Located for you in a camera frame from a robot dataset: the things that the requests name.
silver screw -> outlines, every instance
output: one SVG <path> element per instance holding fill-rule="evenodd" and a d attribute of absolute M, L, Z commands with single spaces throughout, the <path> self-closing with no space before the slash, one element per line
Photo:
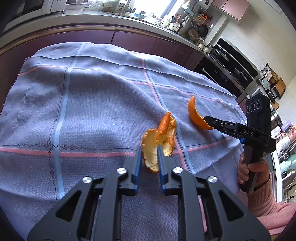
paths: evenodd
<path fill-rule="evenodd" d="M 125 174 L 127 172 L 127 170 L 125 168 L 123 168 L 123 167 L 118 168 L 116 171 L 117 171 L 118 174 Z"/>
<path fill-rule="evenodd" d="M 180 167 L 175 167 L 175 168 L 173 169 L 173 172 L 174 172 L 174 173 L 181 173 L 182 171 L 183 171 L 183 169 L 180 168 Z"/>
<path fill-rule="evenodd" d="M 84 177 L 84 178 L 82 179 L 82 181 L 83 181 L 84 183 L 90 183 L 90 182 L 92 181 L 92 178 L 91 178 L 91 177 Z"/>
<path fill-rule="evenodd" d="M 218 181 L 218 179 L 216 178 L 216 177 L 214 177 L 214 176 L 210 176 L 210 177 L 208 177 L 208 179 L 207 179 L 209 182 L 211 182 L 211 183 L 216 183 L 217 181 Z"/>

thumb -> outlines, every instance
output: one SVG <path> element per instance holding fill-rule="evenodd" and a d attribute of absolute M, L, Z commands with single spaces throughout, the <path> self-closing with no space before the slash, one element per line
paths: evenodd
<path fill-rule="evenodd" d="M 266 161 L 258 161 L 248 165 L 248 168 L 251 172 L 268 172 L 269 173 L 269 166 Z"/>

orange peel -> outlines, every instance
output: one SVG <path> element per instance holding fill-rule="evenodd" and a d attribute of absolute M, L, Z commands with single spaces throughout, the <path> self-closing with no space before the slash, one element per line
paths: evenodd
<path fill-rule="evenodd" d="M 151 129 L 145 132 L 142 139 L 142 152 L 147 168 L 152 172 L 159 172 L 157 161 L 157 146 L 162 145 L 163 154 L 170 156 L 174 149 L 176 121 L 167 112 L 163 117 L 158 129 Z"/>
<path fill-rule="evenodd" d="M 213 130 L 214 128 L 209 126 L 206 121 L 200 116 L 200 114 L 197 112 L 195 108 L 195 97 L 192 96 L 190 100 L 188 101 L 188 113 L 189 118 L 192 120 L 194 124 L 199 126 L 202 129 L 205 130 Z"/>

pink sweater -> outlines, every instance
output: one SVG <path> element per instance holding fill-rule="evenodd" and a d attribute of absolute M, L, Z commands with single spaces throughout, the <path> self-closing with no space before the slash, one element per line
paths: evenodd
<path fill-rule="evenodd" d="M 270 179 L 257 191 L 247 195 L 248 209 L 268 229 L 270 235 L 281 233 L 296 211 L 296 204 L 275 201 Z M 204 231 L 206 231 L 205 214 L 201 202 L 200 205 Z"/>

cabinet handle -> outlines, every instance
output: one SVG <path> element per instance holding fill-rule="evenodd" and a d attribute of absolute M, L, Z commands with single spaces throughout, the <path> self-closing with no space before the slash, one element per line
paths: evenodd
<path fill-rule="evenodd" d="M 217 85 L 219 85 L 218 82 L 217 82 L 216 80 L 214 80 L 214 78 L 213 78 L 212 76 L 210 76 L 210 75 L 205 71 L 204 68 L 202 68 L 202 71 L 205 72 L 205 73 L 206 73 L 206 74 L 212 79 L 212 81 L 214 81 Z"/>

